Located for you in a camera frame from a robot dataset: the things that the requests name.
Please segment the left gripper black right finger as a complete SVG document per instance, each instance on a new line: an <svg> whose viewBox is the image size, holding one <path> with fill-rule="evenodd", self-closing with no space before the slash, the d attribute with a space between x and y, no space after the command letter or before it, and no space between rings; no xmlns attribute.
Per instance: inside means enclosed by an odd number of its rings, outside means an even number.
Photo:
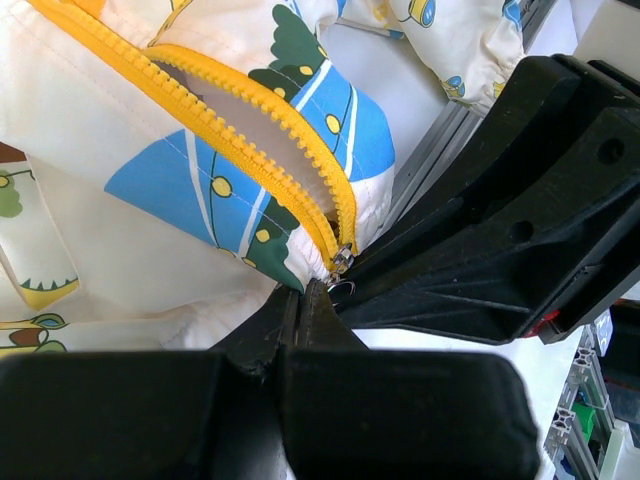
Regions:
<svg viewBox="0 0 640 480"><path fill-rule="evenodd" d="M532 479L524 383L491 353L377 350L310 283L279 365L286 456L299 479Z"/></svg>

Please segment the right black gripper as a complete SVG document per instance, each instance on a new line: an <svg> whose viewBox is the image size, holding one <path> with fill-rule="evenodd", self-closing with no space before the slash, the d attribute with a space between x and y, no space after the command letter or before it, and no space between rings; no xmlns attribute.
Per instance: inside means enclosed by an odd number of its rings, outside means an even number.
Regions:
<svg viewBox="0 0 640 480"><path fill-rule="evenodd" d="M639 280L639 112L604 109L533 185L358 288L350 327L504 344L565 340Z"/></svg>

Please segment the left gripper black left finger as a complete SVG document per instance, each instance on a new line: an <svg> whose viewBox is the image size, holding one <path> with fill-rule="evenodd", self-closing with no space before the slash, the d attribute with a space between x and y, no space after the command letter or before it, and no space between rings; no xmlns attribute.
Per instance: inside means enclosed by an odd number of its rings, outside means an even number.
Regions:
<svg viewBox="0 0 640 480"><path fill-rule="evenodd" d="M286 479L274 360L300 296L276 290L205 351L1 362L5 479Z"/></svg>

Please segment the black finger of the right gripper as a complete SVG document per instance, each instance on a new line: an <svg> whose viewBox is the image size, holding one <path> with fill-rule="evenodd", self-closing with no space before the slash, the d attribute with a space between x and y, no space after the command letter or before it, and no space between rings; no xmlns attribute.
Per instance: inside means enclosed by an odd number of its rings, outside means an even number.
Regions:
<svg viewBox="0 0 640 480"><path fill-rule="evenodd" d="M639 82L602 60L525 58L461 152L356 262L375 280L480 223L540 177L582 132L600 99L637 101Z"/></svg>

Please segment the yellow cream printed kids jacket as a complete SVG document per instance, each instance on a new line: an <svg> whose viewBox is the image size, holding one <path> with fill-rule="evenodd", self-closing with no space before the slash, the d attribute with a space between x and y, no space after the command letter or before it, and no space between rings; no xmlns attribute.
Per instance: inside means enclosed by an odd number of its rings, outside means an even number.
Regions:
<svg viewBox="0 0 640 480"><path fill-rule="evenodd" d="M516 1L5 1L1 354L206 349L278 286L340 281L387 221L403 100L375 35L477 114Z"/></svg>

